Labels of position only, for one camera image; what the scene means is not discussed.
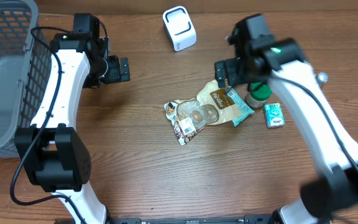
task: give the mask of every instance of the green lid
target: green lid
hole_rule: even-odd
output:
[[[262,83],[260,82],[251,84],[250,94],[255,100],[265,101],[272,94],[272,90],[268,85],[262,85],[258,90],[255,91],[255,89],[258,88],[258,86],[261,84]]]

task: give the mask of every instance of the teal box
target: teal box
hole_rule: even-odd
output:
[[[264,112],[267,128],[278,128],[284,126],[284,115],[279,103],[265,105]]]

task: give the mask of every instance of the plastic crate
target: plastic crate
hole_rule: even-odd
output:
[[[38,16],[32,0],[0,1],[0,157],[19,156],[14,133],[30,126],[47,86],[50,53],[30,34]]]

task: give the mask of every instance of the table surface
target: table surface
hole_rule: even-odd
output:
[[[131,81],[83,90],[77,115],[92,158],[91,184],[115,218],[238,217],[271,213],[299,197],[299,184],[316,177],[311,157],[286,107],[286,125],[267,129],[257,110],[238,127],[208,126],[180,146],[163,104],[188,100],[214,79],[214,62],[233,57],[225,36],[251,13],[193,14],[197,43],[175,53],[161,15],[101,16],[113,53],[128,57]],[[265,14],[277,39],[293,37],[324,93],[358,142],[358,11]],[[71,16],[40,16],[41,26],[72,29]],[[45,31],[48,39],[54,35]],[[237,87],[245,96],[245,86]],[[272,96],[269,102],[279,102]],[[0,223],[52,223],[70,215],[58,200],[14,204],[9,184],[18,159],[0,159]],[[21,200],[48,195],[22,172]],[[358,205],[340,216],[358,223]]]

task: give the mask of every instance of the perforated bin side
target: perforated bin side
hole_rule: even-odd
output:
[[[17,157],[13,137],[17,127],[28,127],[37,112],[50,73],[50,53],[30,35],[31,28],[37,26],[38,8],[31,0],[0,1],[0,58],[10,55],[23,55],[21,88],[17,102],[14,103],[9,128],[0,125],[0,157]],[[41,31],[36,32],[43,40]]]

